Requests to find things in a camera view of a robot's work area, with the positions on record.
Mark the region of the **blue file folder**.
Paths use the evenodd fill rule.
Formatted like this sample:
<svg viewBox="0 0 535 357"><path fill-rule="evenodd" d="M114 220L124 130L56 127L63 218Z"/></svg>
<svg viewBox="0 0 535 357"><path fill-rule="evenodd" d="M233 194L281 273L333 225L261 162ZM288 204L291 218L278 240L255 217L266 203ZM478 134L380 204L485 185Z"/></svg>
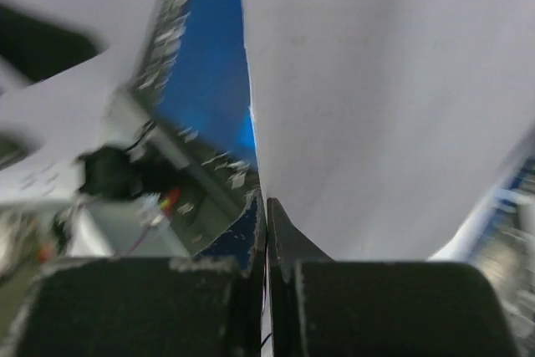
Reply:
<svg viewBox="0 0 535 357"><path fill-rule="evenodd" d="M255 165L242 0L188 0L187 12L157 113Z"/></svg>

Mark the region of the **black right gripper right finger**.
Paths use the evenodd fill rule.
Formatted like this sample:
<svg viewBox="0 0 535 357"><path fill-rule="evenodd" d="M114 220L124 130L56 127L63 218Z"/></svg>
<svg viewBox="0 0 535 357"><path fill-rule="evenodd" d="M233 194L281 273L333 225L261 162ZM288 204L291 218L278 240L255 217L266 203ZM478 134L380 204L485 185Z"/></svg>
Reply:
<svg viewBox="0 0 535 357"><path fill-rule="evenodd" d="M276 356L517 356L495 291L471 265L337 262L267 201Z"/></svg>

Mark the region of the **white paper stack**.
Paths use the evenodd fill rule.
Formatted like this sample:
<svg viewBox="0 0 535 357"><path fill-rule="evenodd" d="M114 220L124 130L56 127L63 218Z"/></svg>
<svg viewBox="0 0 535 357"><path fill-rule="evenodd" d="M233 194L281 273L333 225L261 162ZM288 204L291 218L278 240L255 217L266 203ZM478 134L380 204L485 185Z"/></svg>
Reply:
<svg viewBox="0 0 535 357"><path fill-rule="evenodd" d="M534 0L243 0L262 191L332 258L461 258L534 137Z"/></svg>

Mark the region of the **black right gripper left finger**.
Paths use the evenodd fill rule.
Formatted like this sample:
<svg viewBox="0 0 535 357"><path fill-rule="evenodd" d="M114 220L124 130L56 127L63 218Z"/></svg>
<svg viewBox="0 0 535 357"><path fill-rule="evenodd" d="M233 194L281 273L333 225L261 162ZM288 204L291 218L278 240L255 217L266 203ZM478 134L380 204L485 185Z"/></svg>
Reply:
<svg viewBox="0 0 535 357"><path fill-rule="evenodd" d="M258 356L266 265L262 196L238 221L247 262L193 258L62 258L33 277L1 342L4 356Z"/></svg>

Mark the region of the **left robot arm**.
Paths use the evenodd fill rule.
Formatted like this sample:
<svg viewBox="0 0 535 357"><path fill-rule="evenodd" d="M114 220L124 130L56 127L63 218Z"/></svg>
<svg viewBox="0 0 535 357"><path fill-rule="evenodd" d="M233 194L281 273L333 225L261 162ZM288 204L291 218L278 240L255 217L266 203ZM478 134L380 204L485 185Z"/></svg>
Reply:
<svg viewBox="0 0 535 357"><path fill-rule="evenodd" d="M79 193L107 201L132 201L147 194L166 193L182 186L187 178L154 150L134 159L128 150L104 145L78 155L84 168Z"/></svg>

